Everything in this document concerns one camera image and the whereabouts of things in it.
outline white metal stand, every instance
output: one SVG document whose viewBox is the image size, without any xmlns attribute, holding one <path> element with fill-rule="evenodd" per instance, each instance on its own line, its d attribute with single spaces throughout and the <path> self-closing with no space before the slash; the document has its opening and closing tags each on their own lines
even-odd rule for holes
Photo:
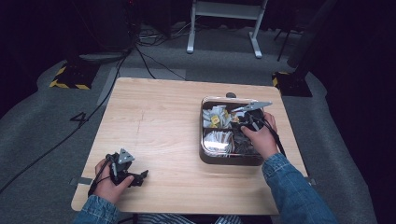
<svg viewBox="0 0 396 224">
<path fill-rule="evenodd" d="M 260 25 L 262 24 L 262 16 L 264 15 L 266 5 L 267 0 L 263 0 L 261 6 L 243 6 L 236 4 L 200 2 L 197 0 L 193 0 L 191 8 L 191 30 L 189 36 L 189 43 L 187 44 L 187 52 L 194 52 L 196 15 L 226 17 L 256 21 L 254 32 L 249 32 L 248 37 L 250 39 L 256 58 L 261 58 L 262 52 L 260 51 L 260 47 L 257 43 L 256 37 L 257 33 L 259 32 Z"/>
</svg>

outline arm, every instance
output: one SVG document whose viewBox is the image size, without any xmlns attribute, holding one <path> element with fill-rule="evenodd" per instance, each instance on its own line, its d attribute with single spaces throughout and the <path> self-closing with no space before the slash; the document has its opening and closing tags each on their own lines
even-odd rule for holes
<svg viewBox="0 0 396 224">
<path fill-rule="evenodd" d="M 277 132 L 274 116 L 264 113 L 264 118 Z M 303 175 L 278 153 L 274 137 L 267 128 L 257 132 L 246 127 L 241 130 L 264 158 L 262 171 L 284 223 L 336 223 L 332 211 Z"/>
<path fill-rule="evenodd" d="M 101 174 L 98 174 L 103 165 L 106 166 Z M 117 223 L 119 217 L 119 209 L 114 205 L 119 199 L 123 191 L 134 180 L 133 176 L 125 178 L 117 186 L 111 181 L 110 167 L 106 160 L 100 161 L 95 166 L 95 173 L 98 175 L 97 187 L 87 202 L 85 202 L 81 211 L 78 213 L 75 224 L 80 223 L 96 223 L 111 224 Z"/>
</svg>

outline hand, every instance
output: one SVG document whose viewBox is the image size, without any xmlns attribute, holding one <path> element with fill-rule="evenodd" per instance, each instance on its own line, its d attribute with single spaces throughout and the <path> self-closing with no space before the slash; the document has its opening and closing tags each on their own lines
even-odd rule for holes
<svg viewBox="0 0 396 224">
<path fill-rule="evenodd" d="M 268 121 L 274 131 L 277 132 L 274 116 L 264 112 L 264 118 Z M 257 132 L 253 132 L 245 126 L 243 126 L 241 130 L 244 135 L 250 139 L 254 148 L 262 155 L 265 161 L 278 152 L 275 139 L 265 126 Z"/>
<path fill-rule="evenodd" d="M 106 159 L 103 159 L 95 166 L 96 174 L 99 173 L 101 167 L 105 164 L 105 162 Z M 128 186 L 132 183 L 133 180 L 134 177 L 130 175 L 116 186 L 113 183 L 113 181 L 111 181 L 110 162 L 108 162 L 105 169 L 98 177 L 97 180 L 98 185 L 96 187 L 96 190 L 93 192 L 93 194 L 108 200 L 110 203 L 115 204 L 120 199 L 120 196 L 124 192 L 124 190 L 128 188 Z"/>
</svg>

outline person's left hand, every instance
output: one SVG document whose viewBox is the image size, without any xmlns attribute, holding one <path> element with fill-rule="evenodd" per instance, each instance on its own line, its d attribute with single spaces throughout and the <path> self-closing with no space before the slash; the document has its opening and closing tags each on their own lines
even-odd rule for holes
<svg viewBox="0 0 396 224">
<path fill-rule="evenodd" d="M 106 159 L 101 160 L 95 166 L 95 173 L 98 174 L 103 164 L 105 164 Z M 93 192 L 94 195 L 99 196 L 103 199 L 108 200 L 110 203 L 115 204 L 119 199 L 121 194 L 126 188 L 132 183 L 134 177 L 132 175 L 125 178 L 117 186 L 111 181 L 110 178 L 110 162 L 107 163 L 105 169 L 98 177 L 98 185 L 96 190 Z"/>
</svg>

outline black chair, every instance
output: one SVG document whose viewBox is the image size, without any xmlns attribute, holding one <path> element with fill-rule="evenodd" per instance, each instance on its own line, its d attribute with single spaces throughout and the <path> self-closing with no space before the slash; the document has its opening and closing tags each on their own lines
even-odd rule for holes
<svg viewBox="0 0 396 224">
<path fill-rule="evenodd" d="M 280 6 L 279 14 L 277 16 L 279 19 L 277 28 L 279 28 L 280 31 L 279 33 L 277 33 L 274 41 L 277 40 L 282 32 L 287 34 L 277 57 L 278 62 L 280 60 L 280 57 L 282 56 L 286 43 L 288 42 L 289 35 L 301 35 L 306 27 L 308 27 L 309 23 L 314 19 L 319 7 L 320 6 L 318 4 L 313 4 L 309 0 L 283 1 L 283 4 L 282 6 Z"/>
</svg>

